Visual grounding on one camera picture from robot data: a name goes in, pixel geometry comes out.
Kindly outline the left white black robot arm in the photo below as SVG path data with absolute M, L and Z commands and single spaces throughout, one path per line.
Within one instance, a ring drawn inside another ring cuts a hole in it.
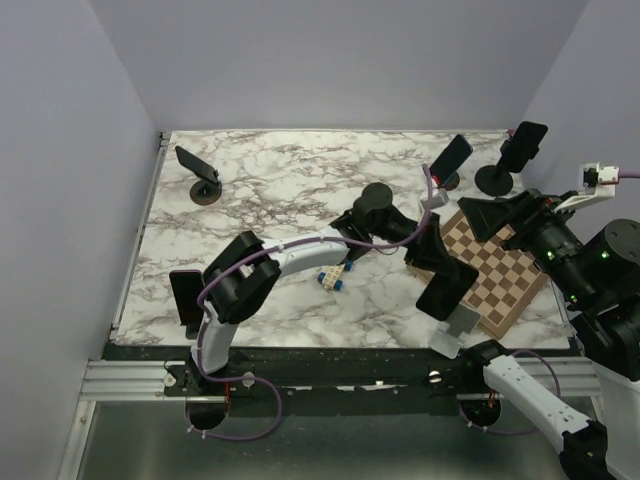
M 425 212 L 420 221 L 404 216 L 384 183 L 367 185 L 350 209 L 317 233 L 269 241 L 251 231 L 238 235 L 204 271 L 196 300 L 204 319 L 191 348 L 188 384 L 201 395 L 220 387 L 238 325 L 262 307 L 279 279 L 394 248 L 405 249 L 406 263 L 433 272 L 416 306 L 439 321 L 451 316 L 479 276 L 448 253 L 437 214 Z

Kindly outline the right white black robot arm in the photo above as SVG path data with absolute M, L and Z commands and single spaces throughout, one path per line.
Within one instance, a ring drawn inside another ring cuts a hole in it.
M 639 476 L 639 224 L 616 219 L 582 243 L 566 222 L 572 209 L 536 189 L 494 200 L 463 197 L 458 205 L 475 239 L 503 227 L 506 251 L 530 254 L 574 313 L 570 323 L 591 361 L 604 403 L 597 421 L 574 410 L 524 372 L 497 347 L 478 347 L 460 379 L 469 390 L 487 387 L 512 403 L 552 444 L 570 479 Z

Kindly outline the black smartphone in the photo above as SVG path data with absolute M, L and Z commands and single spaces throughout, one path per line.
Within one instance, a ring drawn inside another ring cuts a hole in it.
M 460 267 L 456 275 L 436 273 L 416 301 L 416 308 L 438 321 L 446 321 L 479 276 L 473 267 Z

